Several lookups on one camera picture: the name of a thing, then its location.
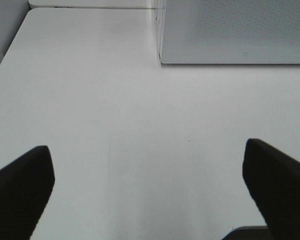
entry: white surface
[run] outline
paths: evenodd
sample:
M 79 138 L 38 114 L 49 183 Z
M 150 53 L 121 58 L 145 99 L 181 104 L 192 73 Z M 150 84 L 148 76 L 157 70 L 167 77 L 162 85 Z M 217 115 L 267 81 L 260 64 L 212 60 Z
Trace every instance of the white surface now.
M 0 51 L 3 55 L 28 11 L 28 0 L 0 0 Z
M 151 8 L 152 0 L 29 0 L 34 8 Z
M 246 140 L 300 160 L 300 66 L 161 66 L 152 13 L 38 8 L 3 59 L 0 168 L 55 170 L 33 240 L 220 240 L 264 224 Z

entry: white wall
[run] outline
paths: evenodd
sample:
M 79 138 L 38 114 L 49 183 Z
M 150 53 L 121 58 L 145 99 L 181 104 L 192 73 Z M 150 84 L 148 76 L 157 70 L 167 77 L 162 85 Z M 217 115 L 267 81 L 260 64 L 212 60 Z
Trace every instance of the white wall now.
M 3 55 L 28 11 L 28 0 L 0 0 L 0 51 Z

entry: white tabletop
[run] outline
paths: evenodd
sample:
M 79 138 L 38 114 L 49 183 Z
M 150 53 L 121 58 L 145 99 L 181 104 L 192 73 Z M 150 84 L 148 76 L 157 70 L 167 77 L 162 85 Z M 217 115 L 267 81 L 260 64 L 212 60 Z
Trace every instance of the white tabletop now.
M 34 8 L 142 8 L 152 7 L 152 0 L 29 0 Z
M 300 66 L 161 66 L 154 29 L 152 10 L 27 15 L 0 66 L 0 168 L 50 148 L 33 240 L 220 240 L 265 224 L 245 143 L 300 160 Z

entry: dark object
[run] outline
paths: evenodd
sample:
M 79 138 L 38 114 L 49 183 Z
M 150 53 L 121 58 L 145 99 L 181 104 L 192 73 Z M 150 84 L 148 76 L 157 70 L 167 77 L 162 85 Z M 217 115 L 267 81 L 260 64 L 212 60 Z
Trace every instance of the dark object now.
M 0 170 L 0 240 L 27 240 L 55 184 L 47 146 L 37 146 Z
M 222 240 L 273 240 L 266 226 L 244 226 L 239 227 Z
M 300 162 L 249 139 L 242 173 L 273 238 L 300 240 Z

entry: perforated surface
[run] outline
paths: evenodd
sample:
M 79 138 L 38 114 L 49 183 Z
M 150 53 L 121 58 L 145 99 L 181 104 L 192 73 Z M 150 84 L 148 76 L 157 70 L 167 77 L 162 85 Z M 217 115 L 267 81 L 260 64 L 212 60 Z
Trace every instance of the perforated surface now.
M 300 0 L 167 0 L 162 60 L 300 63 Z

